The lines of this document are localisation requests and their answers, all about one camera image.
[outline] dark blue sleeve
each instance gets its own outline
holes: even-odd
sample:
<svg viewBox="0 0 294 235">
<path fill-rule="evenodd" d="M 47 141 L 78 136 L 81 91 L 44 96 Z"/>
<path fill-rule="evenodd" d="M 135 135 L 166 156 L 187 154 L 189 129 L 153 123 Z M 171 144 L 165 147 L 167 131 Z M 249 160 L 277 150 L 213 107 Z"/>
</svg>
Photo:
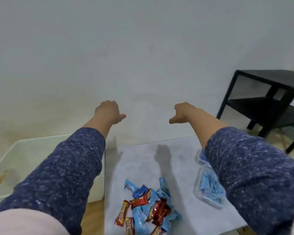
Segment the dark blue sleeve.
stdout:
<svg viewBox="0 0 294 235">
<path fill-rule="evenodd" d="M 71 235 L 80 235 L 87 198 L 101 172 L 105 147 L 99 131 L 77 130 L 15 186 L 0 203 L 0 212 L 14 208 L 38 210 L 55 217 Z"/>
<path fill-rule="evenodd" d="M 205 154 L 227 199 L 258 234 L 290 234 L 294 221 L 294 160 L 236 128 L 217 131 Z"/>
</svg>

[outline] pink fabric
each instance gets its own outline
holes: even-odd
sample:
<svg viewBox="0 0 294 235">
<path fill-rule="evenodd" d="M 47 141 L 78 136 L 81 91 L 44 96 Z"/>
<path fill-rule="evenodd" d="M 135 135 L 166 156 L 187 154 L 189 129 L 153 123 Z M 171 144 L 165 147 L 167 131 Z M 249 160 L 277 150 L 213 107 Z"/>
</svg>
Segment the pink fabric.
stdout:
<svg viewBox="0 0 294 235">
<path fill-rule="evenodd" d="M 0 212 L 0 235 L 69 235 L 54 217 L 30 209 Z"/>
</svg>

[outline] wall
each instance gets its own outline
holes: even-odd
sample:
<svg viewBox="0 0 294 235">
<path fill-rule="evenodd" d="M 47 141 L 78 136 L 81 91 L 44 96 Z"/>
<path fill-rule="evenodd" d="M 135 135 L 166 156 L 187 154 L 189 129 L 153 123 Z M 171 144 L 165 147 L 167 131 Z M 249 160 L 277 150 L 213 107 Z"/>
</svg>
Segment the wall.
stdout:
<svg viewBox="0 0 294 235">
<path fill-rule="evenodd" d="M 294 0 L 0 0 L 0 157 L 106 99 L 128 115 L 109 147 L 192 135 L 168 124 L 174 104 L 216 115 L 236 69 L 294 70 Z M 235 94 L 266 89 L 240 79 Z"/>
</svg>

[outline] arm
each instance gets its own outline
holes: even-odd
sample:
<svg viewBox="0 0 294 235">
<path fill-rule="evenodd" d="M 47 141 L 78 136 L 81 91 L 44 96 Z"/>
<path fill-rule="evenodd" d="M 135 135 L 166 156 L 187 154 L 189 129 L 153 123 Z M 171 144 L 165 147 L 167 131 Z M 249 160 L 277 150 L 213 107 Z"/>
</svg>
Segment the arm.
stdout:
<svg viewBox="0 0 294 235">
<path fill-rule="evenodd" d="M 89 190 L 102 169 L 105 138 L 111 126 L 125 117 L 116 102 L 102 102 L 83 128 L 61 142 L 16 185 L 0 203 L 0 212 L 18 208 L 41 211 L 57 219 L 71 235 L 81 234 Z"/>
<path fill-rule="evenodd" d="M 294 160 L 188 103 L 170 123 L 189 122 L 226 190 L 257 234 L 289 234 L 294 221 Z"/>
</svg>

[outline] white tabletop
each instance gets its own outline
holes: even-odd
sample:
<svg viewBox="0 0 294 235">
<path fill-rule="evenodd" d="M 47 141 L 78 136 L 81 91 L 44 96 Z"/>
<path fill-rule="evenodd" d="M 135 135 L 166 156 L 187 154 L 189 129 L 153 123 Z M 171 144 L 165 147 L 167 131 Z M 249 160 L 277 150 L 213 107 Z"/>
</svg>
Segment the white tabletop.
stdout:
<svg viewBox="0 0 294 235">
<path fill-rule="evenodd" d="M 138 187 L 145 184 L 158 189 L 161 176 L 168 181 L 172 202 L 183 216 L 182 221 L 172 225 L 173 234 L 217 235 L 245 226 L 244 219 L 227 200 L 223 209 L 218 210 L 194 196 L 200 167 L 194 159 L 200 148 L 196 137 L 188 137 L 107 150 L 105 234 L 125 233 L 125 227 L 114 225 L 122 201 L 132 199 L 131 192 L 123 189 L 125 180 L 129 179 Z"/>
</svg>

